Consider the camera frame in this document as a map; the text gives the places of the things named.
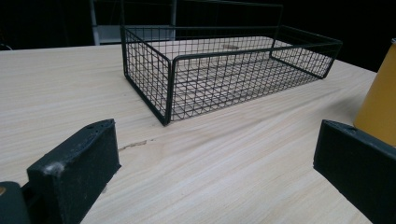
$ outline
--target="wooden table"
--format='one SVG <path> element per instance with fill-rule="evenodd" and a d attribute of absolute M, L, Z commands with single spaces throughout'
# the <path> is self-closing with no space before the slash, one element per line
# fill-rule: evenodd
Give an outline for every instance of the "wooden table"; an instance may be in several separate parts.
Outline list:
<path fill-rule="evenodd" d="M 122 167 L 82 223 L 370 223 L 313 169 L 323 119 L 352 124 L 375 73 L 327 78 L 163 127 L 121 46 L 0 52 L 0 181 L 85 125 L 114 119 Z"/>

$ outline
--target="wire basket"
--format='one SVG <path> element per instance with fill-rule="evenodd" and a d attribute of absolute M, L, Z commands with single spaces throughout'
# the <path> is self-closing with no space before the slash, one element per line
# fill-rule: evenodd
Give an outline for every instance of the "wire basket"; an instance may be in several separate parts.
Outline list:
<path fill-rule="evenodd" d="M 342 42 L 289 26 L 121 27 L 124 74 L 163 126 L 325 78 Z"/>

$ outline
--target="basket wire frame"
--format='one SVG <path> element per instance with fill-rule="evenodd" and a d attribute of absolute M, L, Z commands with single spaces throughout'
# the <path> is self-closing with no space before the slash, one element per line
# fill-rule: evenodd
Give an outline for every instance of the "basket wire frame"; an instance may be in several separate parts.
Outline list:
<path fill-rule="evenodd" d="M 125 76 L 164 126 L 325 78 L 342 45 L 282 25 L 121 34 Z"/>

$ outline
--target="metal wire mesh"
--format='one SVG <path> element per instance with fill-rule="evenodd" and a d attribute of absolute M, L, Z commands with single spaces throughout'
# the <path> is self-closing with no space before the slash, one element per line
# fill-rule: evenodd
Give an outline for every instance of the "metal wire mesh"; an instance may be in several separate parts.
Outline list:
<path fill-rule="evenodd" d="M 291 27 L 125 30 L 125 76 L 163 125 L 329 73 L 340 41 Z"/>

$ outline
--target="metal rack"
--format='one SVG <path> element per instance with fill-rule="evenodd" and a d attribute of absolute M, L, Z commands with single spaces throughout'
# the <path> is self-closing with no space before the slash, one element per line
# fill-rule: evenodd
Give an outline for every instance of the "metal rack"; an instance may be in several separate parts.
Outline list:
<path fill-rule="evenodd" d="M 124 75 L 164 126 L 325 78 L 342 46 L 281 25 L 281 5 L 199 2 L 275 8 L 279 19 L 269 26 L 121 26 Z"/>

